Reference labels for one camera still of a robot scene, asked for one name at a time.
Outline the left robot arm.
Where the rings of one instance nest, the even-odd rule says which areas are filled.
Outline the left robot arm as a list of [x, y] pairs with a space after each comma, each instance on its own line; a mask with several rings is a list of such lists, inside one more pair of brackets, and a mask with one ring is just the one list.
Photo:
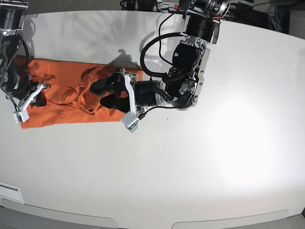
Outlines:
[[[135, 111], [143, 118], [153, 109], [185, 110], [195, 106], [204, 82], [203, 74], [209, 57], [207, 44], [216, 44], [219, 26], [228, 12], [227, 0], [181, 0], [172, 15], [183, 15], [181, 32], [159, 34], [146, 44], [140, 55], [140, 65], [150, 79], [138, 81], [124, 68], [91, 84], [90, 91], [101, 96], [100, 103], [123, 113]], [[145, 64], [145, 55], [155, 43], [183, 37], [176, 46], [170, 69], [153, 72]]]

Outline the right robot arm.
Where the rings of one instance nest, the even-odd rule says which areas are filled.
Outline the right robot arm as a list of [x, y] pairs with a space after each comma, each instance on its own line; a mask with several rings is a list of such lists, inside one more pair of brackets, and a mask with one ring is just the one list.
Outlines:
[[30, 53], [23, 39], [22, 29], [28, 0], [2, 0], [0, 2], [0, 89], [19, 111], [27, 99], [30, 105], [43, 107], [46, 98], [42, 92], [34, 93], [40, 84], [25, 74]]

